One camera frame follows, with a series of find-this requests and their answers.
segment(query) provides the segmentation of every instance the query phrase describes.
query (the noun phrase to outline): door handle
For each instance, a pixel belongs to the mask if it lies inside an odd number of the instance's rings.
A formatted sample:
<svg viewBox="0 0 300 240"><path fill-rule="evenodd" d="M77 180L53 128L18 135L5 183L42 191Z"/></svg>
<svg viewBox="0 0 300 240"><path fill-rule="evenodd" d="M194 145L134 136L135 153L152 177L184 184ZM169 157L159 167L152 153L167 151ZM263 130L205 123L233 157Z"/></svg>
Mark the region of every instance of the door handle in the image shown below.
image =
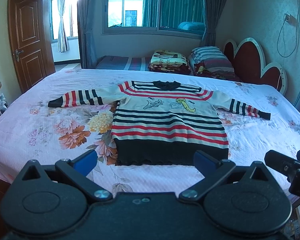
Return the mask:
<svg viewBox="0 0 300 240"><path fill-rule="evenodd" d="M14 51L14 53L16 55L16 59L17 59L18 62L20 61L19 54L22 53L22 52L24 52L24 51L23 50L18 51L17 49Z"/></svg>

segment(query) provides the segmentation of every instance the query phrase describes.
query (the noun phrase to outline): sweater collar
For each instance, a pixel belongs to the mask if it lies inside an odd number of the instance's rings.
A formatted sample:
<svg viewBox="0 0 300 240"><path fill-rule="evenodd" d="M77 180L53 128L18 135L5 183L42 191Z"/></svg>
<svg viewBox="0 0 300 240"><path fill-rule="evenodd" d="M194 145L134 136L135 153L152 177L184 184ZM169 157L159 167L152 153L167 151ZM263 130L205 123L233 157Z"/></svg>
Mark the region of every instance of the sweater collar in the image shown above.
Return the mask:
<svg viewBox="0 0 300 240"><path fill-rule="evenodd" d="M160 88L161 90L168 91L168 90L177 89L178 87L180 87L181 83L176 82L176 81L174 81L174 82L154 81L153 85Z"/></svg>

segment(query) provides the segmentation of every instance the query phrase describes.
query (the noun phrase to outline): pillow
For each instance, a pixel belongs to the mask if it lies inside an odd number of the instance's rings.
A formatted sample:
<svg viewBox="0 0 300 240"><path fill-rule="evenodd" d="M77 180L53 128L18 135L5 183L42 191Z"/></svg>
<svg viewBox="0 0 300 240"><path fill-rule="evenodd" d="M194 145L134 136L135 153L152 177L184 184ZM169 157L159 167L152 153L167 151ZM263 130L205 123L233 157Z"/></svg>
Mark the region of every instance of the pillow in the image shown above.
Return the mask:
<svg viewBox="0 0 300 240"><path fill-rule="evenodd" d="M156 72L190 74L191 69L187 58L170 50L156 50L151 58L148 69Z"/></svg>
<svg viewBox="0 0 300 240"><path fill-rule="evenodd" d="M197 64L203 66L210 72L223 75L234 74L234 68L231 62L228 60L218 47L199 47L191 51L191 57L194 60L194 67Z"/></svg>

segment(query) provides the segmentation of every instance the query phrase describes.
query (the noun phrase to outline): pink floral bedsheet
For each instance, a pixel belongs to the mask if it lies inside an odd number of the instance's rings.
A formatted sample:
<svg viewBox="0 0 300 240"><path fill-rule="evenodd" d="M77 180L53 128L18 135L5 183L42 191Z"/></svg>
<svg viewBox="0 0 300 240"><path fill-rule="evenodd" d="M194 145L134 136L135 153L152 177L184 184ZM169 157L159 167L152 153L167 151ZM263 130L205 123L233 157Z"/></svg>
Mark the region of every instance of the pink floral bedsheet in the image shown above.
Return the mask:
<svg viewBox="0 0 300 240"><path fill-rule="evenodd" d="M229 139L229 159L237 165L263 161L268 150L293 158L300 149L300 113L273 87L168 73L124 70L70 70L48 76L11 104L0 117L0 179L12 182L29 159L53 164L74 159L88 149L98 163L88 178L113 193L164 192L177 195L203 178L192 166L115 166L117 150L111 138L116 104L48 108L49 100L78 89L112 86L126 80L178 81L232 98L271 113L267 121L218 110ZM271 170L282 188L286 178Z"/></svg>

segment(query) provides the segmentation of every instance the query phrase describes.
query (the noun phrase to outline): sweater cuff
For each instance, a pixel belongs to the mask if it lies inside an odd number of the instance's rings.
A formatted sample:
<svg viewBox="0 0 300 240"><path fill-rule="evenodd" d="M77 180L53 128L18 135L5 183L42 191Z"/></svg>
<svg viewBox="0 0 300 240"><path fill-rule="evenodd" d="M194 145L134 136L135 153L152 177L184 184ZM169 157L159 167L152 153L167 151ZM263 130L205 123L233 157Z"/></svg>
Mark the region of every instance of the sweater cuff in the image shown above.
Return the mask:
<svg viewBox="0 0 300 240"><path fill-rule="evenodd" d="M63 98L59 97L59 98L57 98L55 100L49 101L48 107L61 107L62 104L63 104Z"/></svg>
<svg viewBox="0 0 300 240"><path fill-rule="evenodd" d="M260 118L263 118L266 120L270 120L270 117L271 117L271 113L266 113L266 112L262 112L262 111L259 111L258 115L260 116Z"/></svg>

